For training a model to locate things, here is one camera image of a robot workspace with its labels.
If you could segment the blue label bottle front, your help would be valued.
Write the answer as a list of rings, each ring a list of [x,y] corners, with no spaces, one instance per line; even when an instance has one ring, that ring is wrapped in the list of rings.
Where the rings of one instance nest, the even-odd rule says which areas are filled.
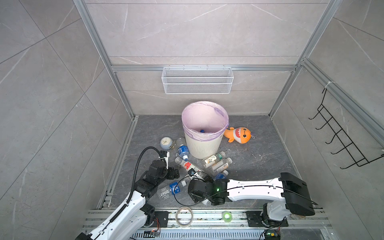
[[[187,182],[185,180],[182,180],[180,183],[174,182],[158,190],[158,196],[160,199],[168,200],[174,195],[179,194],[181,189],[185,188],[186,186]]]

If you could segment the small blue label bottle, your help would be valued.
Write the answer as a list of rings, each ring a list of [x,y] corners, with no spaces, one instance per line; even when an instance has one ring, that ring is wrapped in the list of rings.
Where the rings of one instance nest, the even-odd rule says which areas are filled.
[[[229,172],[227,170],[222,171],[221,173],[218,173],[214,180],[222,180],[222,179],[227,179],[227,176],[229,175]]]

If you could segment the white label large bottle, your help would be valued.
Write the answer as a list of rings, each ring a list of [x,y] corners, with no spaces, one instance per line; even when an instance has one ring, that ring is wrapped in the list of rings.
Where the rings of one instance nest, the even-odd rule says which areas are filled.
[[[209,199],[205,199],[202,201],[202,204],[204,204],[204,205],[208,205],[210,203],[211,203],[211,201]]]

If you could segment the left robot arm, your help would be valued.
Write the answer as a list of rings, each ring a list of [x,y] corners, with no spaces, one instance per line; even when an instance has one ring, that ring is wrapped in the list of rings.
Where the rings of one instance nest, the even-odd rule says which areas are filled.
[[[138,179],[139,165],[143,155],[154,150],[159,157]],[[146,147],[139,155],[133,173],[130,193],[119,207],[89,234],[80,233],[77,240],[128,240],[138,229],[151,226],[155,220],[155,208],[148,200],[155,195],[158,186],[165,180],[180,177],[180,168],[169,166],[170,153],[155,147]]]

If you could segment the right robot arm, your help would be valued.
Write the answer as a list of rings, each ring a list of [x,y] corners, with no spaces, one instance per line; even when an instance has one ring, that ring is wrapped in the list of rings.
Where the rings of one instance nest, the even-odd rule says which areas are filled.
[[[311,200],[307,183],[290,173],[265,181],[193,179],[188,185],[188,194],[196,204],[207,200],[213,206],[240,200],[268,200],[263,207],[265,221],[281,222],[291,214],[315,215],[315,202]]]

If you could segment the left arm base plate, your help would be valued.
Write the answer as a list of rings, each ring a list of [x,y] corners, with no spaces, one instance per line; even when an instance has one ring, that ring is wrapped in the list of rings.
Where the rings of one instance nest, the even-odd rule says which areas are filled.
[[[146,228],[166,228],[168,226],[169,221],[169,214],[168,211],[155,211],[154,217],[152,220],[147,222],[144,227]]]

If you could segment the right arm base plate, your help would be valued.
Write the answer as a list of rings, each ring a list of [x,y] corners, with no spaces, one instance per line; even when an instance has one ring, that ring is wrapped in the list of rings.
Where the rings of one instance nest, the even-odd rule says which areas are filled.
[[[282,221],[271,220],[262,211],[246,211],[246,219],[249,227],[260,227],[268,229],[289,226],[286,218],[284,218]]]

